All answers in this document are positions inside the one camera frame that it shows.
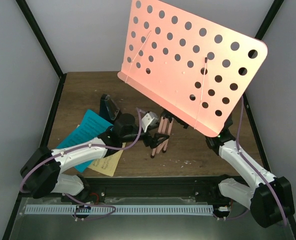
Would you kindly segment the pink music stand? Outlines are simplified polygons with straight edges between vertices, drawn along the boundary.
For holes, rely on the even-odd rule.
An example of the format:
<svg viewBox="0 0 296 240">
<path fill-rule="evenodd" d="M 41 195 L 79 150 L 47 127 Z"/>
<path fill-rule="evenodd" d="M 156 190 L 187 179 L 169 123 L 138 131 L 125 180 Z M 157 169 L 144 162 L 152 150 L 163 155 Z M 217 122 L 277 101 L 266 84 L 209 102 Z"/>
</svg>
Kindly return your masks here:
<svg viewBox="0 0 296 240">
<path fill-rule="evenodd" d="M 159 0 L 134 0 L 118 77 L 216 137 L 267 54 L 260 40 Z"/>
</svg>

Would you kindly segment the black metronome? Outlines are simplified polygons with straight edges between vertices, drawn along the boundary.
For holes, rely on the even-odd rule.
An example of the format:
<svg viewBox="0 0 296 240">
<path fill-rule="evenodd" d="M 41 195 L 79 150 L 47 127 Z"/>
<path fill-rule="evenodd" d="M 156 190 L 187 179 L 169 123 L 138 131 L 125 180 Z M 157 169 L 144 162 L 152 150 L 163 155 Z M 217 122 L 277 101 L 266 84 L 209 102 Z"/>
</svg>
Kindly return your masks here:
<svg viewBox="0 0 296 240">
<path fill-rule="evenodd" d="M 108 94 L 103 94 L 100 98 L 99 116 L 114 124 L 121 114 L 120 108 L 112 97 Z"/>
</svg>

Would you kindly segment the yellow sheet music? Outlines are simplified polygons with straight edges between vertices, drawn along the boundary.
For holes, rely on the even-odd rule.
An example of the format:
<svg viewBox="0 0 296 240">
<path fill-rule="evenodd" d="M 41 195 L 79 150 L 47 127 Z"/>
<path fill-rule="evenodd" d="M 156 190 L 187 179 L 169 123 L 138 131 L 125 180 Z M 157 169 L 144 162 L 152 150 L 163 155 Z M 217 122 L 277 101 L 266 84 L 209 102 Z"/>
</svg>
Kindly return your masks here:
<svg viewBox="0 0 296 240">
<path fill-rule="evenodd" d="M 105 176 L 113 177 L 122 153 L 123 151 L 120 150 L 113 155 L 93 160 L 87 168 Z"/>
</svg>

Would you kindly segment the blue sheet music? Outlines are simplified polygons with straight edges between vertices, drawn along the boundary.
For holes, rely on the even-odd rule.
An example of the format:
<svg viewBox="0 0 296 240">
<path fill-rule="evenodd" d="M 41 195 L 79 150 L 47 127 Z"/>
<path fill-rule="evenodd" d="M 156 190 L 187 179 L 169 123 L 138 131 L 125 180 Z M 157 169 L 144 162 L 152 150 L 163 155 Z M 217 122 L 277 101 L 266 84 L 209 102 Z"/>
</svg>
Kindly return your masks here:
<svg viewBox="0 0 296 240">
<path fill-rule="evenodd" d="M 89 145 L 92 141 L 93 144 L 103 145 L 104 142 L 101 139 L 97 139 L 98 135 L 105 132 L 108 127 L 112 126 L 111 123 L 100 117 L 92 110 L 87 110 L 79 127 L 73 130 L 57 147 L 56 149 L 70 149 L 75 145 Z M 93 160 L 82 162 L 84 159 L 89 158 L 89 154 L 84 155 L 81 159 L 78 157 L 82 153 L 89 152 L 89 147 L 79 149 L 78 151 L 71 152 L 72 159 L 68 156 L 59 157 L 58 160 L 63 164 L 61 171 L 65 171 L 70 168 L 76 168 L 80 173 L 90 165 Z"/>
</svg>

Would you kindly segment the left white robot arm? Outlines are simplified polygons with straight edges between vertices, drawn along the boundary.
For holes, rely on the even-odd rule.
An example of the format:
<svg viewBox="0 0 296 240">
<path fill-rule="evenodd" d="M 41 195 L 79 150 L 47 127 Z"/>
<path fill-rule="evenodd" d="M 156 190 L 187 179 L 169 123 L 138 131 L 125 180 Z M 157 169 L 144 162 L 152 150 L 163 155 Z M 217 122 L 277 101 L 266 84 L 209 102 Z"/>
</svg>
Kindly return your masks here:
<svg viewBox="0 0 296 240">
<path fill-rule="evenodd" d="M 20 192 L 30 193 L 35 199 L 50 193 L 61 193 L 84 202 L 90 196 L 85 180 L 64 172 L 76 165 L 124 151 L 127 149 L 124 143 L 129 143 L 131 148 L 138 141 L 143 141 L 146 147 L 154 150 L 169 138 L 167 134 L 149 133 L 149 130 L 159 126 L 158 117 L 153 112 L 147 112 L 138 121 L 133 115 L 123 113 L 107 130 L 84 143 L 53 150 L 41 146 L 20 170 Z"/>
</svg>

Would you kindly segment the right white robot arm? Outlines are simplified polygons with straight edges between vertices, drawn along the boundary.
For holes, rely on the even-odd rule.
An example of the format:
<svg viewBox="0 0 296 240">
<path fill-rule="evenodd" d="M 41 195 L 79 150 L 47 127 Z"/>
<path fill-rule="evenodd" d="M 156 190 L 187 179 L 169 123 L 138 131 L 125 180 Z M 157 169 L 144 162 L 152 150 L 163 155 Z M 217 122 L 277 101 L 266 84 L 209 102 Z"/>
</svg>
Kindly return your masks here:
<svg viewBox="0 0 296 240">
<path fill-rule="evenodd" d="M 227 178 L 210 188 L 210 197 L 220 202 L 230 198 L 249 211 L 255 221 L 263 228 L 278 222 L 288 224 L 288 217 L 295 213 L 290 181 L 276 177 L 259 165 L 240 146 L 239 136 L 233 136 L 229 127 L 233 124 L 229 116 L 217 137 L 207 137 L 206 143 L 223 160 L 228 162 L 245 184 Z"/>
</svg>

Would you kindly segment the black aluminium frame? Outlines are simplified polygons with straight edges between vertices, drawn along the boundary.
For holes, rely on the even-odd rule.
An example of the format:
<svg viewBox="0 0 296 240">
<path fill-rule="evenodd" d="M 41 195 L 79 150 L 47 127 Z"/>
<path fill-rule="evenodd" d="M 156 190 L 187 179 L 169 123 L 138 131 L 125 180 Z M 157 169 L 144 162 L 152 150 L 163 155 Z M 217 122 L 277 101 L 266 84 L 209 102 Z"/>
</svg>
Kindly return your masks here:
<svg viewBox="0 0 296 240">
<path fill-rule="evenodd" d="M 40 46 L 42 47 L 44 53 L 46 54 L 48 60 L 50 61 L 53 69 L 55 70 L 56 74 L 58 75 L 59 77 L 59 83 L 58 83 L 58 87 L 57 87 L 57 90 L 56 90 L 56 93 L 55 93 L 55 97 L 54 97 L 54 100 L 53 100 L 53 103 L 52 103 L 52 106 L 51 106 L 51 110 L 50 110 L 50 113 L 49 113 L 49 116 L 48 116 L 48 119 L 47 119 L 47 123 L 46 123 L 46 126 L 45 126 L 45 129 L 44 129 L 44 132 L 43 132 L 43 135 L 42 135 L 42 140 L 41 140 L 41 143 L 40 143 L 40 147 L 47 147 L 46 145 L 48 144 L 49 142 L 49 139 L 50 139 L 50 134 L 51 134 L 51 131 L 52 131 L 52 128 L 53 128 L 53 123 L 54 123 L 54 120 L 55 120 L 55 116 L 56 116 L 56 113 L 57 113 L 57 109 L 58 109 L 58 106 L 59 106 L 59 102 L 60 102 L 60 99 L 61 99 L 61 94 L 62 94 L 62 91 L 63 91 L 63 88 L 64 88 L 64 84 L 65 84 L 65 80 L 66 80 L 66 76 L 67 74 L 63 73 L 63 71 L 61 70 L 60 66 L 59 66 L 59 63 L 57 62 L 46 38 L 44 37 L 31 9 L 29 8 L 26 0 L 16 0 L 16 3 L 17 5 L 19 6 L 21 12 L 23 13 L 24 17 L 26 18 L 31 30 L 33 31 L 36 39 L 38 40 Z M 263 23 L 261 24 L 256 36 L 255 36 L 255 39 L 258 39 L 258 40 L 261 40 L 263 38 L 263 36 L 265 35 L 266 31 L 268 30 L 268 27 L 271 25 L 271 22 L 272 20 L 275 18 L 275 15 L 277 14 L 277 12 L 279 11 L 281 5 L 283 3 L 283 0 L 281 0 L 279 3 L 277 3 L 277 0 L 275 0 L 272 4 L 272 6 L 270 7 Z M 255 138 L 255 141 L 256 141 L 256 145 L 258 147 L 258 150 L 259 150 L 259 153 L 260 153 L 260 156 L 263 157 L 263 164 L 264 164 L 264 167 L 267 167 L 268 170 L 270 170 L 270 166 L 267 162 L 267 158 L 266 158 L 266 155 L 265 155 L 265 152 L 263 150 L 263 145 L 262 145 L 262 142 L 261 142 L 261 139 L 259 137 L 259 133 L 257 131 L 257 128 L 256 128 L 256 125 L 255 125 L 255 121 L 253 119 L 253 116 L 252 116 L 252 112 L 251 112 L 251 109 L 247 110 L 248 106 L 246 106 L 246 113 L 247 114 L 250 114 L 250 126 L 252 128 L 252 132 L 254 133 L 254 138 Z M 169 133 L 167 133 L 167 135 L 170 134 L 170 126 L 172 126 L 173 124 L 173 121 L 174 121 L 174 117 L 175 115 L 173 115 L 170 111 L 166 110 L 165 108 L 163 108 L 163 111 L 162 111 L 162 114 L 161 114 L 161 120 L 159 121 L 160 123 L 164 124 L 165 125 L 165 129 L 168 129 Z M 241 125 L 239 124 L 238 126 L 238 131 L 237 131 L 237 135 L 239 136 L 239 133 L 240 133 L 240 129 L 241 129 Z M 161 147 L 161 150 L 163 153 L 166 152 L 166 146 L 165 145 L 162 145 L 162 146 L 159 146 Z M 93 196 L 96 196 L 96 204 L 98 203 L 103 203 L 103 200 L 105 199 L 104 196 L 99 196 L 98 193 L 99 193 L 99 188 L 95 188 L 95 187 L 99 187 L 99 186 L 104 186 L 103 184 L 107 184 L 108 182 L 105 180 L 103 181 L 103 183 L 101 185 L 99 185 L 99 183 L 97 184 L 97 186 L 93 183 L 94 181 L 94 178 L 90 178 L 90 182 L 88 182 L 86 180 L 85 177 L 83 177 L 82 175 L 79 175 L 77 174 L 76 176 L 79 176 L 79 177 L 82 177 L 83 180 L 85 180 L 86 182 L 86 186 L 87 186 L 87 189 L 88 189 L 88 193 L 87 194 L 84 194 L 84 195 L 77 195 L 77 196 L 71 196 L 71 195 L 66 195 L 66 194 L 63 194 L 63 193 L 50 193 L 44 197 L 49 197 L 51 194 L 62 194 L 62 197 L 61 197 L 61 200 L 63 202 L 74 202 L 73 205 L 81 205 L 81 206 L 84 206 L 84 207 L 91 207 L 89 204 L 91 202 L 91 200 L 94 200 Z M 215 180 L 224 180 L 224 179 L 227 179 L 227 178 L 233 178 L 235 180 L 241 180 L 241 177 L 232 177 L 232 176 L 229 176 L 229 175 L 221 175 L 221 176 L 216 176 L 216 177 L 200 177 L 202 178 L 199 183 L 200 184 L 205 184 L 207 185 L 207 182 L 209 182 L 208 184 L 208 187 L 209 187 L 209 190 L 215 190 L 213 192 L 213 196 L 212 196 L 212 199 L 215 201 L 227 201 L 227 197 L 223 197 L 223 195 L 221 195 L 221 193 L 219 193 L 219 187 L 216 186 L 214 187 L 214 184 L 216 183 Z M 30 193 L 19 193 L 20 195 L 20 198 L 22 197 L 21 195 L 29 195 L 29 197 L 32 198 L 32 195 Z M 235 216 L 235 217 L 232 217 L 232 218 L 228 218 L 228 217 L 219 217 L 218 219 L 219 220 L 234 220 L 234 219 L 238 219 L 239 217 L 241 218 L 242 216 L 244 216 L 245 214 L 247 214 L 249 211 L 245 210 L 241 215 L 239 216 Z M 74 213 L 72 216 L 74 218 L 77 218 L 77 219 L 81 219 L 78 215 L 80 214 L 77 214 L 77 213 Z M 294 215 L 291 215 L 288 217 L 288 224 L 290 225 L 290 228 L 291 228 L 291 231 L 292 231 L 292 234 L 294 236 L 294 239 L 296 240 L 296 221 L 295 221 L 295 218 L 294 218 Z"/>
</svg>

